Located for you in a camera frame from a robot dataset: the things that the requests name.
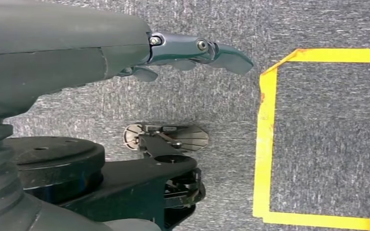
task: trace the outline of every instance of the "mounting hole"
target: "mounting hole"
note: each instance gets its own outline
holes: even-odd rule
[[[191,160],[191,157],[184,155],[162,155],[154,158],[158,162],[168,163],[168,164],[178,164]]]
[[[40,151],[40,150],[47,150],[49,149],[48,147],[41,147],[41,148],[34,148],[34,150]]]

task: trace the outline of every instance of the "dark gray robot arm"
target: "dark gray robot arm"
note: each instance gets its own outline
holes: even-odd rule
[[[210,64],[244,74],[251,61],[238,50],[203,38],[154,33],[126,14],[34,0],[0,0],[0,231],[154,231],[149,221],[95,223],[23,193],[8,117],[29,110],[36,99],[63,88],[113,76],[156,78],[150,65],[182,70]]]

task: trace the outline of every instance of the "yellow tape square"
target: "yellow tape square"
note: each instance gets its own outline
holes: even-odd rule
[[[253,216],[264,223],[370,231],[370,218],[270,212],[277,71],[285,62],[370,63],[370,49],[297,49],[260,75]]]

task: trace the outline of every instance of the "circular plate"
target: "circular plate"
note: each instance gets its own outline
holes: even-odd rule
[[[55,203],[101,184],[105,163],[100,144],[69,137],[8,138],[14,163],[27,193]]]

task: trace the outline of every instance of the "metal bolt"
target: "metal bolt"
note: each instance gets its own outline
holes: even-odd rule
[[[162,43],[162,40],[160,37],[154,36],[149,39],[149,43],[151,45],[160,45]]]
[[[140,143],[140,139],[138,137],[136,137],[134,140],[131,141],[133,144],[139,144]]]
[[[198,42],[197,42],[197,47],[198,47],[198,49],[200,50],[200,51],[206,51],[207,49],[208,49],[208,45],[206,44],[206,42],[205,41],[203,41],[203,40],[199,40]]]

